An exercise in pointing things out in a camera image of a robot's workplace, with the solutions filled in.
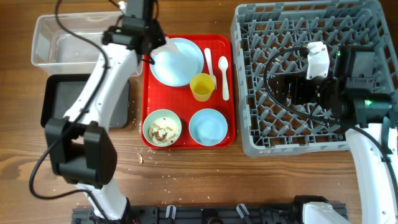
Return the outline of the white napkin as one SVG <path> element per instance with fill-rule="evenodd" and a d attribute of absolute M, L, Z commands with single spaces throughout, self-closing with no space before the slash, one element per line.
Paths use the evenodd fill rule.
<path fill-rule="evenodd" d="M 169 47 L 169 42 L 170 39 L 166 36 L 165 37 L 165 44 L 161 45 L 160 47 L 157 47 L 156 49 L 154 49 L 150 55 L 157 55 L 161 52 L 170 52 L 170 47 Z"/>

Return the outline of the yellow plastic cup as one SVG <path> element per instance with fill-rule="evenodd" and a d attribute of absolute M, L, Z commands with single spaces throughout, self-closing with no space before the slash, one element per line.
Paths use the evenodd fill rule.
<path fill-rule="evenodd" d="M 209 74 L 199 73 L 190 80 L 190 89 L 194 99 L 204 102 L 209 100 L 213 93 L 215 82 Z"/>

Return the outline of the green bowl with leftovers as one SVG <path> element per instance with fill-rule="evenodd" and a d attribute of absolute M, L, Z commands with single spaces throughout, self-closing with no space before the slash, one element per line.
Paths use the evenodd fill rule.
<path fill-rule="evenodd" d="M 182 122 L 173 111 L 155 110 L 144 119 L 141 133 L 151 146 L 169 147 L 179 139 Z"/>

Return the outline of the light blue bowl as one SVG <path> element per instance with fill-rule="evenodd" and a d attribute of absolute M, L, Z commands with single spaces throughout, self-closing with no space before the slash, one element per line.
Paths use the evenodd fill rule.
<path fill-rule="evenodd" d="M 219 111 L 205 108 L 191 117 L 188 130 L 195 142 L 210 147 L 219 144 L 226 137 L 228 123 Z"/>

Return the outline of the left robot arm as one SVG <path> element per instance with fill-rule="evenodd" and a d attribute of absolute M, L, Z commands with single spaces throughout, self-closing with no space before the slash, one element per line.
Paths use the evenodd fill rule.
<path fill-rule="evenodd" d="M 117 153 L 108 136 L 109 124 L 121 92 L 130 76 L 153 50 L 165 45 L 157 20 L 157 1 L 129 1 L 115 25 L 103 32 L 102 44 L 77 36 L 99 50 L 96 66 L 74 104 L 61 119 L 45 125 L 48 148 L 37 161 L 34 178 L 44 159 L 50 158 L 53 173 L 84 193 L 98 223 L 134 223 L 129 200 L 114 179 Z"/>

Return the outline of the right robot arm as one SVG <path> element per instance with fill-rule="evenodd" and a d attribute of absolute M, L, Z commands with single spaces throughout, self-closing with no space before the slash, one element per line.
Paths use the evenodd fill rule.
<path fill-rule="evenodd" d="M 330 110 L 345 131 L 354 159 L 363 223 L 397 222 L 397 110 L 392 96 L 374 92 L 376 53 L 370 47 L 341 46 L 330 69 L 325 44 L 312 42 L 297 51 L 307 59 L 302 72 L 266 75 L 266 88 L 280 106 L 315 103 Z"/>

